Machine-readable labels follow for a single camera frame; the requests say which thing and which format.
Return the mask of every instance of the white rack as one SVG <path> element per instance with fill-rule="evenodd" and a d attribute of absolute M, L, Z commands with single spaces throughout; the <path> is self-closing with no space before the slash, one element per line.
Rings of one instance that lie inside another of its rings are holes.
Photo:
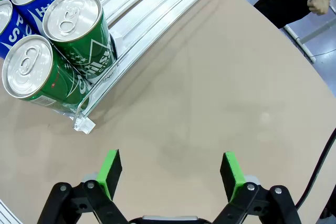
<path fill-rule="evenodd" d="M 101 0 L 110 34 L 115 40 L 118 60 L 92 86 L 79 104 L 73 119 L 74 129 L 90 133 L 95 124 L 90 112 L 120 80 L 140 56 L 198 0 Z M 82 105 L 89 99 L 85 110 Z"/>

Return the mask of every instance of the beige table surface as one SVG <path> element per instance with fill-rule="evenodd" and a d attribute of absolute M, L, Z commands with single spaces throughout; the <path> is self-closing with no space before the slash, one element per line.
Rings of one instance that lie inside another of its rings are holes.
<path fill-rule="evenodd" d="M 76 186 L 109 149 L 123 164 L 115 203 L 128 219 L 198 215 L 227 203 L 234 151 L 265 188 L 296 202 L 336 125 L 336 100 L 290 41 L 245 0 L 200 0 L 94 110 L 89 135 L 0 88 L 0 199 L 36 223 L 53 184 Z M 315 223 L 336 182 L 336 146 L 300 209 Z M 92 222 L 92 216 L 80 223 Z M 258 223 L 255 217 L 245 223 Z"/>

